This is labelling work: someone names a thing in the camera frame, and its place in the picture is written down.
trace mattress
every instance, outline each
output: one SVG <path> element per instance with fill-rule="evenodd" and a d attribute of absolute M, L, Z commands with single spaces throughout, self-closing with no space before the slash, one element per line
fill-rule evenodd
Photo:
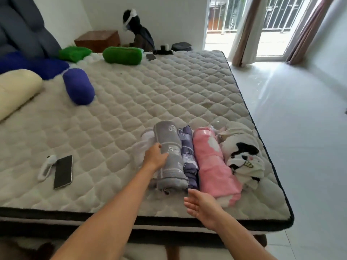
<path fill-rule="evenodd" d="M 220 51 L 175 52 L 138 66 L 106 63 L 91 54 L 82 68 L 95 88 L 76 106 L 61 75 L 0 123 L 0 235 L 66 238 L 135 175 L 131 146 L 160 120 L 193 129 L 229 121 L 255 124 Z M 292 226 L 294 215 L 263 142 L 265 178 L 226 211 L 254 234 Z M 72 184 L 53 190 L 54 175 L 37 181 L 49 155 L 73 155 Z M 148 190 L 130 241 L 220 246 L 217 235 L 190 217 L 186 193 Z"/>

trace pink towel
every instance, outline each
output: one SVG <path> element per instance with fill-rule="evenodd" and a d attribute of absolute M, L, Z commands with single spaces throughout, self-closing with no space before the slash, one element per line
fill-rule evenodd
<path fill-rule="evenodd" d="M 198 128 L 193 145 L 200 168 L 200 190 L 215 197 L 222 207 L 234 205 L 241 198 L 242 185 L 224 163 L 215 133 L 208 127 Z"/>

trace forearm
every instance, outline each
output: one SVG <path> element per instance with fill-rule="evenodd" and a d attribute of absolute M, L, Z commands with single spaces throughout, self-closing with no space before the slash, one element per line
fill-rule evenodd
<path fill-rule="evenodd" d="M 69 237 L 52 260 L 118 259 L 128 241 L 152 171 L 141 169 L 122 191 Z"/>
<path fill-rule="evenodd" d="M 235 260 L 275 260 L 261 244 L 229 214 L 220 216 L 216 232 Z"/>

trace black smartphone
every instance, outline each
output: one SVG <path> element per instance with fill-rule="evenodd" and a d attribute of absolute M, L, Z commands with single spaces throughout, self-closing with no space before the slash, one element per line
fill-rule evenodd
<path fill-rule="evenodd" d="M 146 58 L 148 59 L 148 61 L 156 59 L 155 55 L 153 55 L 153 54 L 147 54 Z"/>
<path fill-rule="evenodd" d="M 72 182 L 72 155 L 57 160 L 53 188 L 58 189 Z"/>

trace metal railing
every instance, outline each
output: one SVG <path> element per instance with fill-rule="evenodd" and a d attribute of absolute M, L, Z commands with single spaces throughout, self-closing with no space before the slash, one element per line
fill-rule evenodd
<path fill-rule="evenodd" d="M 207 32 L 236 32 L 248 0 L 211 0 Z M 269 0 L 263 31 L 289 31 L 304 0 Z"/>

